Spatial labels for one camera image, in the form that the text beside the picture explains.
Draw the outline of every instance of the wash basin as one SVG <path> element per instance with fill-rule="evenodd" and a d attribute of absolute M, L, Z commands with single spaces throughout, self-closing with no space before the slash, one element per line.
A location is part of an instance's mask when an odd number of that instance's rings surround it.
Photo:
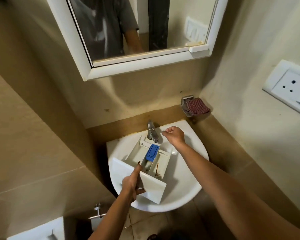
<path fill-rule="evenodd" d="M 204 158 L 209 160 L 206 148 L 187 121 L 182 120 L 156 128 L 155 130 L 159 135 L 159 142 L 154 143 L 152 140 L 147 138 L 145 140 L 149 143 L 159 145 L 160 148 L 167 152 L 172 151 L 168 167 L 164 178 L 162 179 L 162 181 L 167 185 L 160 204 L 156 204 L 148 200 L 143 197 L 142 194 L 138 195 L 136 201 L 131 204 L 132 207 L 138 210 L 155 213 L 171 211 L 191 201 L 201 190 L 201 185 L 189 170 L 181 154 L 178 153 L 178 151 L 168 142 L 166 137 L 161 134 L 162 131 L 171 126 L 179 127 L 184 132 L 185 142 L 200 153 Z M 113 180 L 116 173 L 112 170 L 113 158 L 125 160 L 134 148 L 136 141 L 138 141 L 141 136 L 146 137 L 147 135 L 148 131 L 146 130 L 107 142 L 110 177 L 114 189 L 118 194 L 120 194 L 122 190 L 122 185 Z"/>

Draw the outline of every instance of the brown residue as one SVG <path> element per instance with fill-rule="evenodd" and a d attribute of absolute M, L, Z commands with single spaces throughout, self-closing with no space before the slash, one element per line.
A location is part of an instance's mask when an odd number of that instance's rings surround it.
<path fill-rule="evenodd" d="M 157 164 L 157 170 L 155 172 L 155 176 L 157 176 L 157 174 L 158 174 L 158 166 L 159 166 L 159 163 Z"/>

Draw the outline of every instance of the blue insert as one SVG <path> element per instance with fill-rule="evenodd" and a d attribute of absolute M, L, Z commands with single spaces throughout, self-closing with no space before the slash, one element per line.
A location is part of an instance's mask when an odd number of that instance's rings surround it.
<path fill-rule="evenodd" d="M 145 159 L 150 162 L 153 162 L 154 159 L 156 158 L 157 153 L 159 152 L 159 148 L 160 146 L 152 144 L 148 149 Z"/>

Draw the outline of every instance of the red checkered towel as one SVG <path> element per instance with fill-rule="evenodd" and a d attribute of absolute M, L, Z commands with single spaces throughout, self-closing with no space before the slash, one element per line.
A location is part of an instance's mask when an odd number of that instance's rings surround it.
<path fill-rule="evenodd" d="M 203 115 L 211 111 L 200 98 L 188 100 L 186 102 L 188 110 L 192 115 Z"/>

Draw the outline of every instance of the chrome tap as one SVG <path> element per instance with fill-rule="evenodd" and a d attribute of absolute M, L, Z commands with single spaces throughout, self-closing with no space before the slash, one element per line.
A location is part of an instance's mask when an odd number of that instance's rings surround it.
<path fill-rule="evenodd" d="M 153 140 L 155 143 L 159 142 L 159 136 L 155 131 L 155 126 L 153 125 L 152 120 L 148 121 L 148 139 Z"/>

